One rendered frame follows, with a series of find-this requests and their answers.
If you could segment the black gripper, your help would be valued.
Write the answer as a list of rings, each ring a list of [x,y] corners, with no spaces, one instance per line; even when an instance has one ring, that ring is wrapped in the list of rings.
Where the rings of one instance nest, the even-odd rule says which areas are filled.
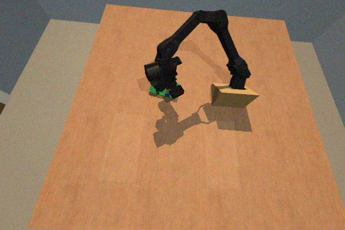
[[[163,74],[163,77],[165,77],[165,79],[168,81],[168,85],[165,86],[165,88],[167,90],[171,89],[169,91],[169,94],[171,95],[173,99],[184,94],[184,89],[182,88],[182,86],[181,85],[177,86],[177,82],[176,82],[177,78],[175,77],[177,75],[178,75],[177,72],[173,76],[166,76],[165,74]]]

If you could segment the green circuit board with knobs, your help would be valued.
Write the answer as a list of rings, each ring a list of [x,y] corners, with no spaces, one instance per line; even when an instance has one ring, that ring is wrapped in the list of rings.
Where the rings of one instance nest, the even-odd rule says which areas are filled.
[[[165,89],[163,92],[160,92],[160,91],[158,92],[158,91],[151,85],[148,92],[150,92],[150,93],[155,93],[155,94],[158,94],[158,95],[162,95],[162,96],[166,96],[166,97],[172,98],[171,95],[169,94],[169,91],[170,91],[170,90],[171,90],[171,89],[169,89],[169,90]]]

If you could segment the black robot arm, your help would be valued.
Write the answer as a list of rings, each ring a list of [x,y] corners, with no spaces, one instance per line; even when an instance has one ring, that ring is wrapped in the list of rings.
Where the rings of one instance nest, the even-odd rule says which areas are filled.
[[[163,74],[166,76],[175,75],[177,65],[182,64],[182,62],[179,57],[172,57],[178,50],[181,42],[199,23],[207,23],[209,28],[216,33],[224,49],[229,60],[226,66],[230,74],[233,75],[229,86],[233,89],[245,89],[246,79],[250,78],[251,72],[248,69],[248,64],[239,56],[234,45],[228,30],[229,20],[225,10],[195,11],[171,37],[161,42],[157,46],[155,62],[144,65],[145,74],[150,84],[158,92],[165,90],[168,81],[163,77]]]

